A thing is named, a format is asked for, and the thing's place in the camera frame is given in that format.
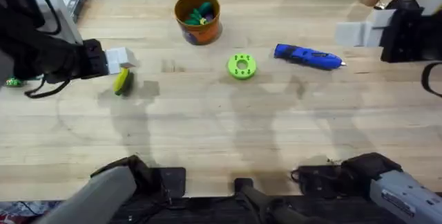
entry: black cable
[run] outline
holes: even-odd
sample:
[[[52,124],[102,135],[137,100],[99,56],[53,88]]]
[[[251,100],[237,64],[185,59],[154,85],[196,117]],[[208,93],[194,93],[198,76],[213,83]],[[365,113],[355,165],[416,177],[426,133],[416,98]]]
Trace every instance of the black cable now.
[[[422,87],[423,89],[425,89],[428,93],[432,93],[434,95],[437,95],[439,97],[442,97],[442,94],[437,93],[436,91],[434,91],[431,86],[430,86],[430,74],[431,74],[431,70],[439,65],[442,64],[442,62],[435,62],[432,64],[428,64],[422,72],[422,77],[421,77],[421,83],[422,83]]]
[[[19,203],[21,203],[23,206],[25,206],[32,214],[34,214],[34,215],[39,215],[39,214],[37,214],[36,212],[34,212],[34,210],[32,210],[29,206],[28,206],[28,204],[26,204],[25,202],[23,202],[23,201],[19,201]]]
[[[55,21],[57,22],[57,28],[54,31],[40,31],[40,32],[43,34],[47,34],[47,35],[58,35],[61,32],[60,18],[58,17],[57,13],[55,12],[54,6],[50,2],[50,0],[44,0],[44,1],[48,5],[51,13],[54,15]]]
[[[48,97],[48,96],[54,95],[56,93],[59,93],[61,90],[63,90],[63,88],[65,88],[69,84],[70,79],[67,79],[66,81],[61,83],[60,86],[58,86],[56,89],[54,89],[52,91],[48,91],[48,92],[44,92],[44,93],[39,93],[39,94],[34,94],[35,92],[37,92],[38,90],[40,90],[43,87],[45,82],[46,82],[46,74],[43,75],[43,78],[41,79],[41,84],[40,84],[39,87],[34,88],[32,90],[29,90],[29,91],[26,91],[24,94],[26,96],[28,96],[29,98],[31,98],[31,99],[39,99],[39,98],[43,98],[43,97]]]

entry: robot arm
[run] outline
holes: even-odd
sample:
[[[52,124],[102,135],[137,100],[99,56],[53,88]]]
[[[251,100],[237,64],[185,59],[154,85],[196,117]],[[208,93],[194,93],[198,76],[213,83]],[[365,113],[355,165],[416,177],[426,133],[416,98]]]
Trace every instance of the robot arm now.
[[[305,195],[363,196],[406,223],[442,223],[442,198],[379,153],[350,158],[341,166],[302,166],[294,173]]]
[[[77,193],[37,221],[37,224],[107,224],[137,185],[129,167],[94,176]]]
[[[431,70],[442,64],[442,0],[393,0],[385,10],[373,10],[364,22],[336,26],[335,40],[342,46],[383,47],[384,62],[437,61],[421,76],[422,87],[442,97],[430,86]]]
[[[62,0],[0,0],[0,15],[0,49],[14,63],[12,74],[21,80],[43,74],[43,83],[63,82],[55,91],[34,95],[38,88],[28,97],[49,96],[71,80],[119,73],[136,63],[125,48],[103,51],[99,41],[82,40]]]

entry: orange cup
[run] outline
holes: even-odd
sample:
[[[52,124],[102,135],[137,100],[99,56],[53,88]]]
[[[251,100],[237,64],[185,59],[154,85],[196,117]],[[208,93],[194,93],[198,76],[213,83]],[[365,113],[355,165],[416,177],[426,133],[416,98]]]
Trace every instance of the orange cup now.
[[[184,21],[193,12],[193,9],[198,9],[204,2],[210,2],[213,6],[213,20],[199,26],[185,24]],[[178,0],[175,4],[175,17],[184,38],[191,44],[208,44],[218,38],[221,33],[220,4],[218,0]]]

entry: green spool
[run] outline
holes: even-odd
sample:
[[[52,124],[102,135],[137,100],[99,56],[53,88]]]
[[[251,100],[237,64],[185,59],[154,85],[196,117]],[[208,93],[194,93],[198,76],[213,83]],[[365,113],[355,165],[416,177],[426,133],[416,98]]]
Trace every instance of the green spool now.
[[[227,69],[234,78],[247,80],[255,75],[256,62],[251,55],[238,53],[230,57]]]

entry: wooden tabletop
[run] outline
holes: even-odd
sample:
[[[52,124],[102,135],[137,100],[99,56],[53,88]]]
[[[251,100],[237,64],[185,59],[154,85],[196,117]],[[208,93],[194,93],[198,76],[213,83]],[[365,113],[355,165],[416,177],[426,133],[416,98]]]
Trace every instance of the wooden tabletop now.
[[[288,174],[298,165],[371,151],[442,191],[442,99],[419,83],[425,64],[388,64],[380,48],[335,44],[336,23],[371,9],[358,0],[219,0],[219,40],[192,46],[174,20],[176,1],[86,4],[83,38],[128,47],[140,61],[131,97],[113,94],[113,76],[40,100],[1,89],[0,200],[68,198],[94,170],[131,154],[185,167],[187,196],[228,195],[245,176],[268,194],[297,194]],[[333,53],[348,66],[287,64],[272,57],[278,43]],[[257,60],[250,80],[227,73],[239,52]],[[442,88],[440,74],[432,80]]]

